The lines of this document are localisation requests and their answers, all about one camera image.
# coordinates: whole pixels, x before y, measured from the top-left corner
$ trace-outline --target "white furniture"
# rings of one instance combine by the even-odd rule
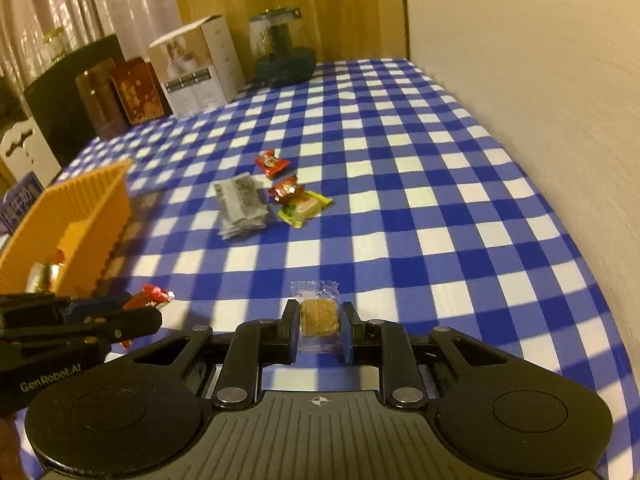
[[[16,180],[30,171],[43,186],[48,186],[60,171],[60,165],[33,118],[7,130],[0,142],[0,158]]]

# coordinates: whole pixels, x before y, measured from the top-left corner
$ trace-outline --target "orange plastic basket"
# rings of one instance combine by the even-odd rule
[[[65,265],[53,292],[86,298],[131,215],[123,160],[49,187],[31,207],[0,256],[0,294],[24,292],[34,263],[60,248]]]

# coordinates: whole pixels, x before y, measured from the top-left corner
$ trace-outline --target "snack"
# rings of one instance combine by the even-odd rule
[[[255,189],[254,178],[242,173],[214,184],[222,225],[219,233],[223,240],[265,226],[269,213]]]
[[[307,351],[340,351],[338,283],[322,280],[292,282],[291,295],[300,303],[298,347]]]
[[[305,186],[303,184],[298,184],[297,175],[291,175],[279,183],[274,184],[268,193],[275,203],[285,205],[289,203],[289,200],[299,195],[304,190]]]
[[[150,285],[145,283],[142,286],[142,290],[137,294],[133,294],[131,299],[127,301],[122,307],[123,310],[130,310],[133,308],[141,308],[143,306],[154,306],[160,308],[166,305],[175,298],[175,294],[170,290],[164,290],[159,286]],[[131,339],[127,339],[120,342],[120,346],[125,350],[129,349],[133,345]]]
[[[64,263],[65,255],[60,249],[57,249],[50,261],[44,264],[33,264],[24,291],[32,294],[53,292]]]
[[[300,333],[304,337],[328,337],[340,330],[338,305],[331,298],[300,303]]]
[[[313,191],[304,190],[299,195],[291,198],[287,205],[280,208],[278,216],[287,224],[300,229],[305,220],[316,216],[333,200]]]
[[[288,160],[275,156],[275,153],[275,150],[262,150],[255,159],[255,163],[267,178],[274,178],[276,173],[284,170],[290,164]]]

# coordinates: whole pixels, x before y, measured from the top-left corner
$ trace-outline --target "curtain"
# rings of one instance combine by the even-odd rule
[[[180,27],[175,0],[95,0],[105,34],[118,35],[125,59],[146,57],[149,44]]]
[[[0,0],[0,67],[17,90],[50,65],[43,36],[57,27],[71,48],[104,35],[94,0]]]
[[[49,67],[43,37],[54,28],[71,49],[115,33],[129,59],[181,25],[175,0],[0,0],[0,69],[21,94]]]

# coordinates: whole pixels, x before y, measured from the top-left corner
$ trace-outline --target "metal screw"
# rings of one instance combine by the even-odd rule
[[[242,402],[248,397],[248,393],[246,390],[242,388],[238,388],[236,386],[230,386],[228,388],[222,388],[218,392],[218,398],[222,402],[227,402],[229,404],[233,404],[235,402]]]
[[[414,388],[412,386],[396,388],[391,395],[395,400],[397,400],[398,402],[402,402],[403,404],[418,402],[424,397],[424,395],[418,388]]]

